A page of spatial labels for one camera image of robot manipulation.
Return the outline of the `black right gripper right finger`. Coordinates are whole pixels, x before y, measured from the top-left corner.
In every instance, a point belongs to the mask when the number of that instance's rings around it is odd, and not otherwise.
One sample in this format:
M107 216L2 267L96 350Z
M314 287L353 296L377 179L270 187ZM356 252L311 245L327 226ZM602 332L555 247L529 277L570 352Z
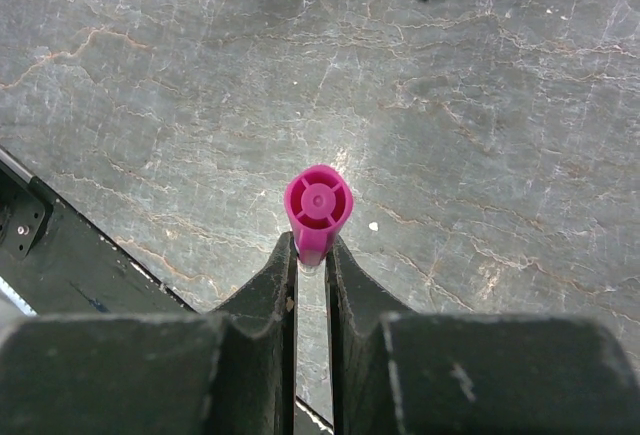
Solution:
M410 309L344 243L326 259L338 434L635 434L639 385L577 317Z

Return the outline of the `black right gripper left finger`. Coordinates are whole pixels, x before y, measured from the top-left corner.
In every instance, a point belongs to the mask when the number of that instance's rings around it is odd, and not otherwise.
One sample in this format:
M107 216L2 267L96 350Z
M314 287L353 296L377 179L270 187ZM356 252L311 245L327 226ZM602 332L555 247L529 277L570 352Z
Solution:
M290 434L290 233L207 313L48 314L1 332L5 434Z

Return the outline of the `white marker with magenta cap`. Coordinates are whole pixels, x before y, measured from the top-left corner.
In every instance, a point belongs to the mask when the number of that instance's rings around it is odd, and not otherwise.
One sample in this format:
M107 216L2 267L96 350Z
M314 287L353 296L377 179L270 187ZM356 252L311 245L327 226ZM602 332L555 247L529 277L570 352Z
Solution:
M334 168L325 164L305 169L287 185L284 207L303 265L322 263L353 206L350 187Z

